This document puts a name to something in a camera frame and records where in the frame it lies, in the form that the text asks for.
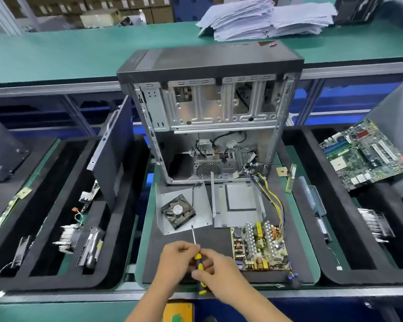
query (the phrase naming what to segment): motherboard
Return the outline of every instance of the motherboard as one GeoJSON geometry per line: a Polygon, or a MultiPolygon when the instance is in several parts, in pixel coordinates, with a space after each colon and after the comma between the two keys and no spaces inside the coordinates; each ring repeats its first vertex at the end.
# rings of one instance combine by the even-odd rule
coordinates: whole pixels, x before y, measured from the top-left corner
{"type": "Polygon", "coordinates": [[[349,191],[403,172],[403,155],[369,119],[320,146],[349,191]]]}
{"type": "Polygon", "coordinates": [[[233,258],[241,271],[290,271],[290,261],[279,227],[267,222],[230,229],[233,258]]]}

